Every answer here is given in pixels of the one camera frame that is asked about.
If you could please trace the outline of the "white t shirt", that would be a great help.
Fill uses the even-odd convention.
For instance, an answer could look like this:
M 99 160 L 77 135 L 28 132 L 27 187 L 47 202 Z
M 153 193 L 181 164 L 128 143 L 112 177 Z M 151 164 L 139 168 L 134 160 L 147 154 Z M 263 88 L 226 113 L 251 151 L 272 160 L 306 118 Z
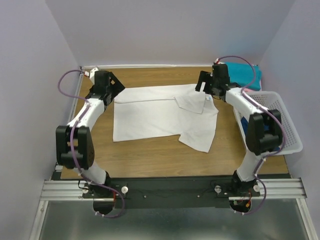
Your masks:
M 208 153 L 218 118 L 211 95 L 195 84 L 126 88 L 114 99 L 113 141 L 179 136 L 188 147 Z

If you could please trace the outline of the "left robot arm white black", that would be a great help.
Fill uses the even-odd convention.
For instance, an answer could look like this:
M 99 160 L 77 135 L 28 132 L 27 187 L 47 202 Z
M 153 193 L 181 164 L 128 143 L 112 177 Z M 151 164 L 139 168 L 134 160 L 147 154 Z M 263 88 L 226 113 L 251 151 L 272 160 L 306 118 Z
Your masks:
M 93 191 L 101 198 L 110 192 L 120 196 L 118 190 L 111 187 L 111 178 L 107 171 L 95 162 L 95 149 L 91 131 L 98 118 L 107 110 L 114 98 L 125 86 L 108 70 L 97 67 L 90 71 L 81 71 L 92 83 L 85 97 L 76 96 L 84 104 L 78 114 L 66 125 L 55 130 L 56 160 L 61 166 L 74 170 L 82 179 L 92 185 Z

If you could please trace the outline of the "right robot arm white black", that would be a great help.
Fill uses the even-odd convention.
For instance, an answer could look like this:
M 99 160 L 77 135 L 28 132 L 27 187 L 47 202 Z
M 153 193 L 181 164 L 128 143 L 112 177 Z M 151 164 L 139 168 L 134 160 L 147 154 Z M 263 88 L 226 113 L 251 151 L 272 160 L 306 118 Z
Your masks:
M 200 71 L 195 90 L 219 97 L 233 106 L 247 120 L 246 154 L 240 167 L 234 171 L 227 189 L 241 196 L 253 189 L 258 172 L 267 157 L 277 154 L 285 145 L 285 130 L 281 113 L 270 110 L 253 100 L 244 88 L 231 82 L 228 66 L 215 63 L 212 71 Z

